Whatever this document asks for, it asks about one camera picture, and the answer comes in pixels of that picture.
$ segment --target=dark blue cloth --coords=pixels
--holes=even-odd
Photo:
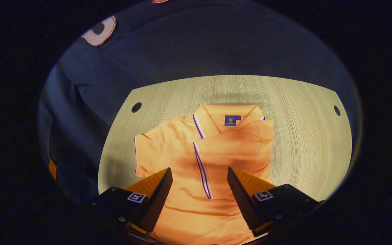
[[[198,76],[259,75],[334,90],[358,134],[352,77],[336,54],[292,20],[244,0],[150,0],[114,15],[100,46],[79,38],[55,64],[39,103],[43,161],[76,202],[98,195],[107,133],[134,88]]]

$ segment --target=orange polo shirt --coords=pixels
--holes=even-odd
[[[167,167],[173,183],[151,236],[174,244],[242,244],[254,239],[227,182],[229,166],[270,181],[273,121],[257,105],[202,104],[192,118],[135,137],[135,175]]]

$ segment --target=wooden table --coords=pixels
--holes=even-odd
[[[137,102],[142,107],[132,113]],[[267,119],[274,120],[274,185],[292,184],[320,201],[328,198],[345,177],[352,136],[346,111],[334,91],[275,77],[207,76],[131,91],[102,151],[99,193],[141,180],[135,176],[135,135],[168,119],[191,116],[200,104],[257,104]]]

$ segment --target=clothing label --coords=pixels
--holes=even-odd
[[[241,116],[225,116],[225,126],[237,126],[237,120],[241,120]]]

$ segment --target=shirt collar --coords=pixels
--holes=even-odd
[[[241,118],[241,122],[234,127],[233,131],[238,131],[253,121],[264,119],[264,115],[258,105],[224,105],[224,104],[201,104],[193,114],[193,121],[197,127],[201,138],[209,138],[220,135],[221,131],[211,118],[211,114],[224,115],[246,115]]]

